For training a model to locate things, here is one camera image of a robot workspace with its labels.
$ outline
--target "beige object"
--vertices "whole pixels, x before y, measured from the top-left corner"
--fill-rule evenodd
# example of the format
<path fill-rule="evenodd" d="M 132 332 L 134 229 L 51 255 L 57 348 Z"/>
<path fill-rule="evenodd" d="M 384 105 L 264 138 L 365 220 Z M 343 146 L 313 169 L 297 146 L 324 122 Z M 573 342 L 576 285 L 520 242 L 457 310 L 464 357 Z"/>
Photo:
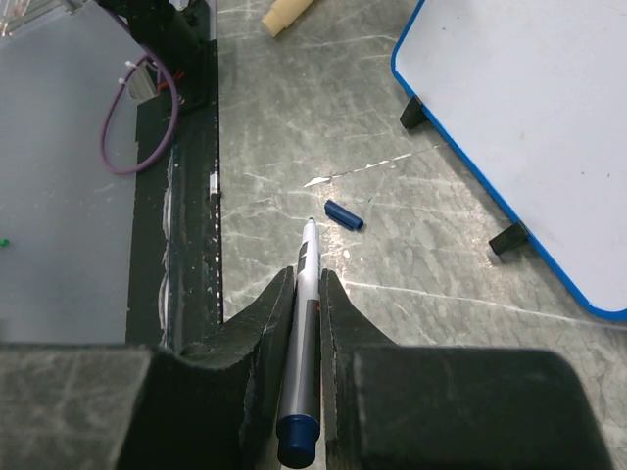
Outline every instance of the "beige object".
<path fill-rule="evenodd" d="M 276 0 L 262 20 L 272 37 L 294 22 L 314 0 Z"/>

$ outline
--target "black bracket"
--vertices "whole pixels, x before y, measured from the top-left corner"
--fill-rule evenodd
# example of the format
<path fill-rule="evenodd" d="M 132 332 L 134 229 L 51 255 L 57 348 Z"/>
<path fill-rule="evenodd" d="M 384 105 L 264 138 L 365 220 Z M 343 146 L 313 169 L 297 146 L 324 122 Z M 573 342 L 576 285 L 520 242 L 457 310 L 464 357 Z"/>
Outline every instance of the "black bracket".
<path fill-rule="evenodd" d="M 499 257 L 503 253 L 515 250 L 527 243 L 528 237 L 529 232 L 522 222 L 516 222 L 488 243 L 494 254 Z"/>
<path fill-rule="evenodd" d="M 424 104 L 420 101 L 420 98 L 417 96 L 411 98 L 401 115 L 401 124 L 403 127 L 407 130 L 411 130 L 428 120 L 429 118 L 424 113 Z"/>

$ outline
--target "pen cap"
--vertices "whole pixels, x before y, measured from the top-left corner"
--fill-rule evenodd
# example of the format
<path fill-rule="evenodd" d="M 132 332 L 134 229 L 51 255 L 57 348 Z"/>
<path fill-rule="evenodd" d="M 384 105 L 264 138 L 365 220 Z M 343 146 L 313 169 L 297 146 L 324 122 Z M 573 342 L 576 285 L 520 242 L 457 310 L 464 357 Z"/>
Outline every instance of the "pen cap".
<path fill-rule="evenodd" d="M 306 414 L 285 416 L 276 424 L 278 461 L 289 468 L 305 468 L 314 463 L 315 443 L 320 425 Z"/>
<path fill-rule="evenodd" d="M 330 199 L 324 205 L 324 213 L 349 230 L 360 230 L 363 227 L 363 220 Z"/>

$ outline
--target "blue whiteboard frame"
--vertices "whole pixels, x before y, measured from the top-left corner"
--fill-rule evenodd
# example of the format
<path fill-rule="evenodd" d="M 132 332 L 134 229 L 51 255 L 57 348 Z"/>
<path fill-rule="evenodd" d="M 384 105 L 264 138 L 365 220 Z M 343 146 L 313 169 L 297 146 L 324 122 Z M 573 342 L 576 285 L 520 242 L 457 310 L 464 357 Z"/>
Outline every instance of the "blue whiteboard frame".
<path fill-rule="evenodd" d="M 405 91 L 410 96 L 415 96 L 416 93 L 414 93 L 414 91 L 411 89 L 411 87 L 408 85 L 408 83 L 399 74 L 399 72 L 397 70 L 397 67 L 396 67 L 396 58 L 397 58 L 397 55 L 399 53 L 399 49 L 401 48 L 401 45 L 403 44 L 403 41 L 405 40 L 405 37 L 408 35 L 408 32 L 410 31 L 411 27 L 413 26 L 413 22 L 415 21 L 416 17 L 418 16 L 418 13 L 420 12 L 420 9 L 422 8 L 422 5 L 424 5 L 424 2 L 425 2 L 425 0 L 420 0 L 418 2 L 418 5 L 415 7 L 415 10 L 411 14 L 410 21 L 405 26 L 405 29 L 403 29 L 403 33 L 401 34 L 401 37 L 399 38 L 399 41 L 396 43 L 396 46 L 394 47 L 394 52 L 392 52 L 392 60 L 391 60 L 392 75 L 394 75 L 394 77 L 399 81 L 399 83 L 401 83 L 401 86 L 403 86 Z M 463 152 L 463 150 L 459 147 L 459 145 L 453 139 L 451 134 L 449 134 L 449 132 L 447 132 L 447 130 L 444 128 L 444 126 L 440 123 L 440 121 L 437 120 L 437 118 L 435 116 L 433 116 L 431 111 L 429 111 L 429 109 L 426 106 L 423 106 L 423 111 L 424 111 L 424 114 L 429 118 L 429 120 L 436 127 L 436 129 L 438 129 L 438 131 L 444 137 L 444 139 L 449 143 L 449 145 L 451 145 L 451 148 L 453 148 L 453 150 L 456 152 L 456 154 L 458 154 L 459 157 L 463 160 L 463 162 L 468 166 L 468 168 L 470 169 L 472 174 L 474 174 L 474 176 L 479 180 L 479 182 L 486 188 L 488 193 L 490 193 L 490 195 L 495 199 L 497 204 L 499 204 L 499 206 L 501 206 L 501 209 L 503 209 L 503 211 L 507 214 L 509 219 L 511 219 L 511 221 L 513 223 L 521 221 L 520 217 L 518 217 L 518 215 L 516 214 L 514 209 L 506 202 L 506 200 L 503 198 L 503 196 L 501 196 L 501 194 L 499 194 L 499 192 L 494 188 L 494 186 L 490 183 L 490 181 L 488 181 L 488 179 L 481 172 L 481 170 L 477 167 L 477 165 L 474 164 L 474 162 L 470 159 L 470 157 Z M 566 286 L 566 289 L 568 289 L 568 291 L 570 292 L 570 294 L 572 294 L 572 296 L 575 298 L 575 300 L 583 308 L 585 308 L 589 313 L 591 313 L 591 314 L 593 314 L 593 315 L 595 315 L 595 316 L 597 316 L 599 318 L 602 318 L 604 320 L 609 320 L 609 321 L 627 320 L 627 308 L 625 308 L 623 310 L 618 310 L 618 311 L 607 311 L 607 310 L 603 310 L 603 309 L 597 308 L 596 306 L 592 305 L 588 301 L 588 299 L 586 299 L 586 297 L 582 294 L 582 292 L 579 290 L 579 288 L 566 275 L 566 273 L 559 266 L 559 264 L 557 264 L 557 262 L 549 254 L 549 252 L 545 249 L 545 247 L 542 246 L 542 244 L 538 241 L 538 239 L 534 236 L 533 233 L 529 233 L 529 242 L 538 251 L 538 253 L 540 253 L 540 256 L 544 259 L 544 261 L 547 263 L 547 265 L 557 275 L 557 278 L 559 278 L 559 280 L 564 284 L 564 286 Z"/>

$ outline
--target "gray panel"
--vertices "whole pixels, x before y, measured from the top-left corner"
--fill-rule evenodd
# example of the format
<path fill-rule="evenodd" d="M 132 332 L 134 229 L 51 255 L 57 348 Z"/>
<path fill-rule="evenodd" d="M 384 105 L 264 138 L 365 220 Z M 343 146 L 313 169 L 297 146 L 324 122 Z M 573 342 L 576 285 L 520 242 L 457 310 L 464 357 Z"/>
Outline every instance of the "gray panel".
<path fill-rule="evenodd" d="M 139 47 L 94 3 L 0 41 L 0 318 L 9 341 L 123 342 L 134 177 L 109 174 L 100 127 Z M 136 159 L 135 103 L 109 151 Z"/>

